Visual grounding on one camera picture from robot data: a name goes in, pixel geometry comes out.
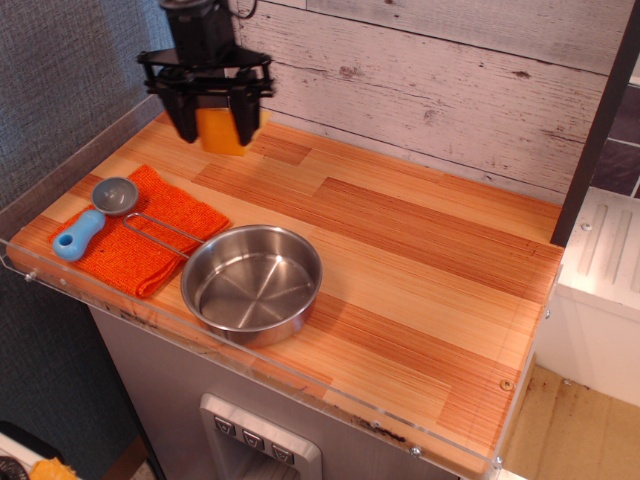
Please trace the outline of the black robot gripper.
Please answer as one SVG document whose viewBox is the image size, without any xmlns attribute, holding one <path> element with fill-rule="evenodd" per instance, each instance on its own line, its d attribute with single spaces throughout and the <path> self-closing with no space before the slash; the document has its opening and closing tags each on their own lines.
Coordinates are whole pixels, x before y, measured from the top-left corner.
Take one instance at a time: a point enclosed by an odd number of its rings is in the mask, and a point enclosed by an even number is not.
<svg viewBox="0 0 640 480">
<path fill-rule="evenodd" d="M 236 41 L 234 21 L 250 16 L 233 11 L 226 1 L 161 1 L 159 6 L 174 46 L 138 55 L 147 91 L 160 91 L 167 114 L 188 143 L 198 138 L 198 103 L 186 93 L 229 96 L 239 143 L 247 146 L 260 126 L 260 98 L 275 94 L 271 57 Z"/>
</svg>

